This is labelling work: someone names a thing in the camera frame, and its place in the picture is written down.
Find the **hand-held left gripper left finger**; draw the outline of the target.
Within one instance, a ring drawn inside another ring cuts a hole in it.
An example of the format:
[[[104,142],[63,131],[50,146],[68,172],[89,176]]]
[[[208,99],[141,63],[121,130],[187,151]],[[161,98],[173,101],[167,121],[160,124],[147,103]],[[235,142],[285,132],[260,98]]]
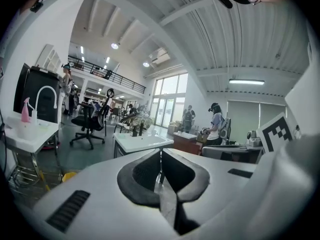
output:
[[[118,187],[120,169],[148,153],[145,150],[93,164],[45,194],[33,209],[24,209],[23,215],[50,240],[173,240],[178,234],[159,209],[134,204]],[[77,190],[90,196],[63,233],[46,220]]]

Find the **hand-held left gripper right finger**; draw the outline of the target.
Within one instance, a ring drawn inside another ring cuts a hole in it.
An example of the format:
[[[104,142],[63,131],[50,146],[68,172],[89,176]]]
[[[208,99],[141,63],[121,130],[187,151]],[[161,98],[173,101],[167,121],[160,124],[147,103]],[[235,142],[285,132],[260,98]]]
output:
[[[203,225],[221,212],[252,176],[256,165],[218,160],[177,149],[164,149],[161,155],[161,214],[177,231]],[[174,181],[191,183],[202,193],[190,202],[178,203]]]

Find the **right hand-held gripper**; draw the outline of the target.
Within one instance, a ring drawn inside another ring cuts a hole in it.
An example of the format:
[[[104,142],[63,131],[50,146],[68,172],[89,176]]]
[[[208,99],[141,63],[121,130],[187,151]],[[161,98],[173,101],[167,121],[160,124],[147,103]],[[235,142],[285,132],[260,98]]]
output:
[[[285,97],[302,135],[262,156],[251,178],[213,218],[181,240],[311,240],[320,230],[320,42]]]

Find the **white sink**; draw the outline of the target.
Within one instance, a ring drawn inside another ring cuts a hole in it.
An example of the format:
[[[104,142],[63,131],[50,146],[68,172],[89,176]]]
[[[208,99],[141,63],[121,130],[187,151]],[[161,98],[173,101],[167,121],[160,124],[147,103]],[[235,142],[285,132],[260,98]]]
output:
[[[59,130],[57,123],[38,119],[37,123],[22,122],[19,114],[4,119],[7,148],[36,154],[38,150]]]
[[[262,146],[242,145],[211,145],[202,148],[201,155],[206,158],[257,164],[265,150]]]
[[[158,135],[132,136],[130,133],[114,133],[113,158],[156,148],[172,148],[174,141]]]

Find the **yellow bin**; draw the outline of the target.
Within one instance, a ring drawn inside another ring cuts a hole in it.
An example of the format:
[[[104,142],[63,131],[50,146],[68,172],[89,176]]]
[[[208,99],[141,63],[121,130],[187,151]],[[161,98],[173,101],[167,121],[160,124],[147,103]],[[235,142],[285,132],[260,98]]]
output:
[[[66,182],[68,181],[69,179],[71,179],[72,177],[74,177],[77,173],[76,172],[67,172],[63,175],[62,177],[62,182]]]

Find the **wooden cabinet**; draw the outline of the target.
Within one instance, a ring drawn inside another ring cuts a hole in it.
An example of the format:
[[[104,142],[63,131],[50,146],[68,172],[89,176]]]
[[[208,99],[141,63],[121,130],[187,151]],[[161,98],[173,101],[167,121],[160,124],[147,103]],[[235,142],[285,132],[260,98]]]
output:
[[[186,132],[173,133],[173,148],[186,153],[199,155],[201,145],[197,144],[197,136]]]

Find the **metal rack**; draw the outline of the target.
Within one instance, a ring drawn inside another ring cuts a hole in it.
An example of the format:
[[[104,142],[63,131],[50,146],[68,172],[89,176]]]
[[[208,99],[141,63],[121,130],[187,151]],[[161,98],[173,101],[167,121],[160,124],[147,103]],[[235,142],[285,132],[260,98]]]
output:
[[[62,183],[63,173],[58,165],[40,165],[36,155],[13,153],[16,165],[9,176],[9,187],[22,195],[44,194]]]

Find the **black office chair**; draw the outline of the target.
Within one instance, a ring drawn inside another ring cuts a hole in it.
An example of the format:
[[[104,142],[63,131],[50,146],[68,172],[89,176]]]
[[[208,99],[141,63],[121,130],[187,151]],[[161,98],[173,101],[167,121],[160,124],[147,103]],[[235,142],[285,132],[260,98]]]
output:
[[[90,149],[94,149],[92,139],[100,140],[105,144],[105,138],[94,135],[94,131],[102,131],[105,128],[105,119],[110,109],[108,102],[114,97],[113,88],[109,88],[106,94],[106,100],[102,107],[97,109],[94,104],[82,103],[83,115],[79,115],[71,120],[71,122],[81,127],[82,132],[76,132],[75,138],[71,139],[69,145],[72,147],[75,141],[86,139],[89,141]]]

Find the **glass doors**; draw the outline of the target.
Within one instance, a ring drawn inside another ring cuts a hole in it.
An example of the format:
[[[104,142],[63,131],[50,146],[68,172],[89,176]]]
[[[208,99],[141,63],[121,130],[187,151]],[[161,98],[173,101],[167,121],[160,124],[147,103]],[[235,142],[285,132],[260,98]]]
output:
[[[170,123],[182,121],[187,84],[187,73],[155,81],[150,106],[150,117],[154,125],[168,128]]]

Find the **ceiling tube lamp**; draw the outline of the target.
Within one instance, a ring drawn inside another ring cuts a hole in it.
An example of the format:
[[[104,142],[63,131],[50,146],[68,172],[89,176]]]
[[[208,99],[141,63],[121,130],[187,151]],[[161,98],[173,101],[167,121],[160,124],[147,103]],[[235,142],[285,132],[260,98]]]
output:
[[[257,85],[263,86],[265,82],[263,80],[252,80],[252,79],[230,79],[230,84],[239,84],[239,85]]]

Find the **black cabinet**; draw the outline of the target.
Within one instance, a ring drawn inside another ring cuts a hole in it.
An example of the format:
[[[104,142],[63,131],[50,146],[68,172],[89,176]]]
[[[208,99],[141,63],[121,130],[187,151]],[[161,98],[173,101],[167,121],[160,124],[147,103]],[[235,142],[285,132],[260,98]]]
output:
[[[37,118],[40,120],[57,123],[58,109],[54,109],[55,96],[52,90],[45,88],[40,92],[38,106],[36,106],[37,94],[43,86],[52,87],[56,96],[60,96],[62,77],[57,73],[42,69],[37,66],[22,66],[13,103],[13,111],[21,113],[25,98],[29,98],[30,105],[37,110]]]

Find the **pink spray bottle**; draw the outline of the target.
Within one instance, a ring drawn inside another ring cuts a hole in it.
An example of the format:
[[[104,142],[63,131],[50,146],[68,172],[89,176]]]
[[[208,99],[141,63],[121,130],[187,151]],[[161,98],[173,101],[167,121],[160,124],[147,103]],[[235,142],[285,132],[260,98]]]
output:
[[[23,108],[21,111],[21,121],[23,123],[30,123],[30,115],[29,115],[29,108],[33,111],[34,108],[30,105],[30,98],[27,97],[23,102]]]

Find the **white faucet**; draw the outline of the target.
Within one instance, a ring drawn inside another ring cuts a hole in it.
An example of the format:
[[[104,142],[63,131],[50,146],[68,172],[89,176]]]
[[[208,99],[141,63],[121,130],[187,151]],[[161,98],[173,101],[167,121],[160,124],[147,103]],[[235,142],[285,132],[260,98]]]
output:
[[[49,89],[53,92],[53,95],[54,95],[54,103],[53,103],[53,108],[56,110],[58,107],[57,107],[57,93],[55,91],[55,89],[49,85],[45,85],[43,87],[41,87],[37,93],[37,96],[36,96],[36,100],[35,100],[35,108],[33,109],[32,111],[32,114],[31,114],[31,122],[33,125],[37,125],[38,124],[38,102],[39,102],[39,97],[40,97],[40,94],[41,92],[44,90],[44,89]]]

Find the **black balcony railing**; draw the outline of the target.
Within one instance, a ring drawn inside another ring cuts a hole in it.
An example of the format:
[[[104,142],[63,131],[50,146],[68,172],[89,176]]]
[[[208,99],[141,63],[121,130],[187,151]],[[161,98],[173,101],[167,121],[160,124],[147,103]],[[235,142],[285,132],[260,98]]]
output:
[[[78,71],[82,71],[82,72],[100,77],[102,79],[109,80],[115,84],[129,88],[130,90],[136,91],[140,94],[145,93],[145,89],[146,89],[145,86],[135,81],[132,81],[124,76],[121,76],[113,72],[112,70],[104,69],[91,62],[82,61],[79,58],[76,58],[71,55],[68,56],[68,63],[72,68]]]

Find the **ceiling air conditioner unit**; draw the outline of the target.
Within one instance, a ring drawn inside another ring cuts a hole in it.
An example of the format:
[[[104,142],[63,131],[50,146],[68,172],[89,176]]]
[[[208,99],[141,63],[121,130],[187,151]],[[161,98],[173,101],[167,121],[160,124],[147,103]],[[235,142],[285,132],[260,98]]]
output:
[[[152,52],[148,57],[150,59],[150,62],[155,65],[160,65],[171,59],[168,52],[162,47]]]

